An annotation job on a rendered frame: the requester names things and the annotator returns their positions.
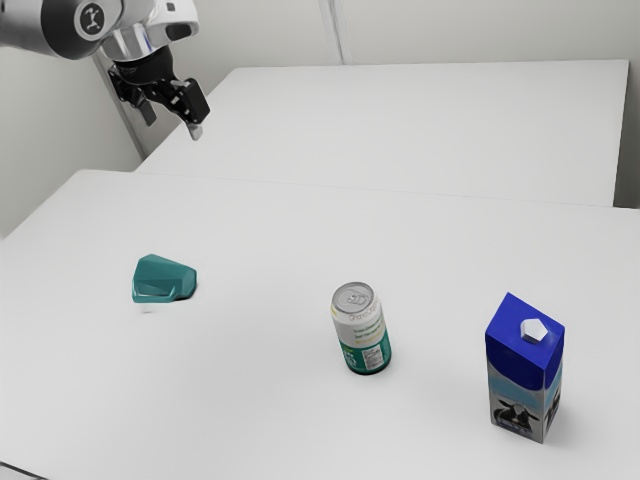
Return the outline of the blue milk carton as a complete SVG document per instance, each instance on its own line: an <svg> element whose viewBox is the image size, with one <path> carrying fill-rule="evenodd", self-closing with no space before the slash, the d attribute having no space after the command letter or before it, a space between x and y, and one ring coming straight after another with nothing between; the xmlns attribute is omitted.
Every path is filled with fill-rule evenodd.
<svg viewBox="0 0 640 480"><path fill-rule="evenodd" d="M565 327L506 293L485 331L491 422L543 443L558 411Z"/></svg>

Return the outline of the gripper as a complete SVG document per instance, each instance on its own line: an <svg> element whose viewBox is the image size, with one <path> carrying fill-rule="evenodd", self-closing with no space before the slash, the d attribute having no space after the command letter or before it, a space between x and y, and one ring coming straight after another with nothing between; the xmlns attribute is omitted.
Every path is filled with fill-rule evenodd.
<svg viewBox="0 0 640 480"><path fill-rule="evenodd" d="M134 61L115 61L108 70L117 97L134 107L145 124L151 126L157 116L149 101L172 109L185 123L193 141L203 134L202 122L210 113L205 95L194 78L178 80L173 71L173 55L162 47Z"/></svg>

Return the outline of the white and green drink can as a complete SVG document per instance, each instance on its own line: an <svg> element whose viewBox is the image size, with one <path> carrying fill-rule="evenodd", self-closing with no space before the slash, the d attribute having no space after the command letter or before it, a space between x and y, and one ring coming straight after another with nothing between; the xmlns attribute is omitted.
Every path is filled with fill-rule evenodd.
<svg viewBox="0 0 640 480"><path fill-rule="evenodd" d="M331 316L347 367L359 375L384 370L392 358L382 304L364 282L340 286L331 300Z"/></svg>

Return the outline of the teal faceted mug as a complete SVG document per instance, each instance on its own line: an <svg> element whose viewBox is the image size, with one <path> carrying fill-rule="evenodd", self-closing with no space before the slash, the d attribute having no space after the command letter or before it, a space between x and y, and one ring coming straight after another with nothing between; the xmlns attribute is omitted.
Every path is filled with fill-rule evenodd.
<svg viewBox="0 0 640 480"><path fill-rule="evenodd" d="M196 288L194 268L149 254L137 262L131 296L135 303L171 303L191 298Z"/></svg>

